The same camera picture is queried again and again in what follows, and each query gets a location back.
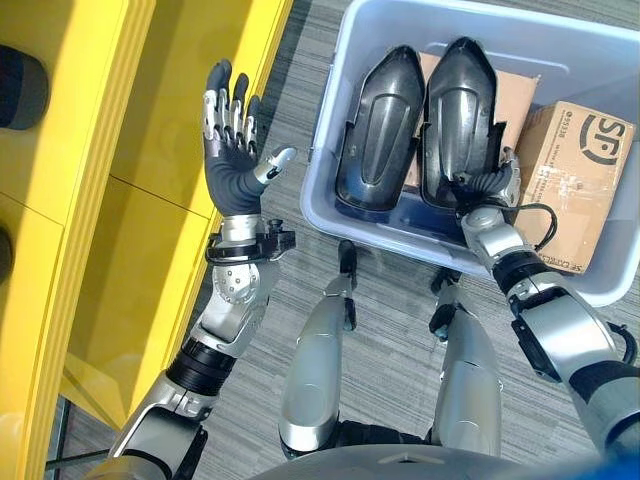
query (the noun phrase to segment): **yellow cabinet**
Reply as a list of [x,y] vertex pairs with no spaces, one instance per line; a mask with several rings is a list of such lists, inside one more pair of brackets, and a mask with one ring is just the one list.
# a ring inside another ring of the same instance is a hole
[[122,427],[180,347],[220,216],[202,95],[221,58],[262,94],[291,0],[158,2],[80,292],[61,393]]
[[208,219],[109,179],[76,310],[62,391],[114,428],[135,409],[194,284]]
[[38,125],[0,129],[0,478],[42,478],[58,392],[121,426],[179,348],[220,220],[207,73],[229,58],[261,94],[291,2],[0,2],[0,44],[50,83]]

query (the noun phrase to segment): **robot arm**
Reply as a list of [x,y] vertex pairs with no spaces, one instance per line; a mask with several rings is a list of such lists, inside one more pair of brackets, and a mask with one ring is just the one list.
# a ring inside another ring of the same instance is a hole
[[268,228],[260,195],[296,150],[280,147],[258,163],[253,97],[243,120],[246,75],[229,102],[231,65],[217,64],[204,94],[203,140],[209,192],[224,219],[211,236],[206,258],[213,265],[213,293],[169,368],[130,417],[109,453],[88,480],[190,479],[207,440],[201,423],[220,388],[253,338],[278,280],[277,260],[295,247],[281,220]]
[[469,248],[493,275],[515,316],[520,347],[540,377],[562,382],[603,453],[640,447],[640,369],[618,360],[596,312],[550,270],[499,207],[462,218]]

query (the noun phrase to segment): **cardboard box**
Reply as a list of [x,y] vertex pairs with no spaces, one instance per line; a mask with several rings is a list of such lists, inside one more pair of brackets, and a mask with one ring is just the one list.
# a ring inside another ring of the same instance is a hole
[[[516,153],[521,203],[540,202],[558,216],[558,232],[539,253],[556,269],[583,273],[607,219],[634,126],[568,102],[542,108],[527,121]],[[539,210],[518,214],[516,228],[536,244],[549,227]]]
[[[429,81],[439,61],[440,57],[438,56],[426,53],[420,54],[420,64],[422,65],[425,82]],[[496,71],[496,75],[498,77],[498,92],[496,95],[494,122],[507,122],[502,135],[502,146],[514,148],[518,143],[520,131],[527,118],[527,113],[538,85],[538,78],[523,77],[522,75],[502,71]],[[421,168],[415,156],[404,183],[410,187],[418,187],[422,183]]]

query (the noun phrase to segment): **robot forearm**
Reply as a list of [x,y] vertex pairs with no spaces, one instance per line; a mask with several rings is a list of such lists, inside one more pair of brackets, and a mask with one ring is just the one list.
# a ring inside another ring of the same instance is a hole
[[212,236],[207,258],[213,263],[213,293],[187,341],[161,372],[123,428],[110,458],[88,479],[122,469],[136,479],[190,478],[207,434],[201,426],[235,361],[264,316],[278,280],[275,260],[295,245],[293,232],[259,215],[225,218]]
[[565,384],[596,447],[640,446],[639,369],[618,360],[596,312],[550,270],[496,207],[462,219],[471,250],[505,294],[512,327],[536,374]]

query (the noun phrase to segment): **light blue plastic bin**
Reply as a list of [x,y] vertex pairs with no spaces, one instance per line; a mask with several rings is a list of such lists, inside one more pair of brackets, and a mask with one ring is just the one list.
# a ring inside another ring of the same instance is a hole
[[[371,222],[336,209],[334,184],[352,97],[366,73],[392,47],[442,55],[460,36],[481,42],[498,70],[541,75],[534,103],[566,100],[638,124],[640,34],[570,18],[463,1],[356,0],[342,19],[335,57],[315,130],[300,205],[326,233],[488,276],[475,257],[438,228],[416,226],[416,195],[403,193],[392,218]],[[608,305],[631,286],[640,259],[639,142],[629,158],[586,273],[569,278],[594,306]]]

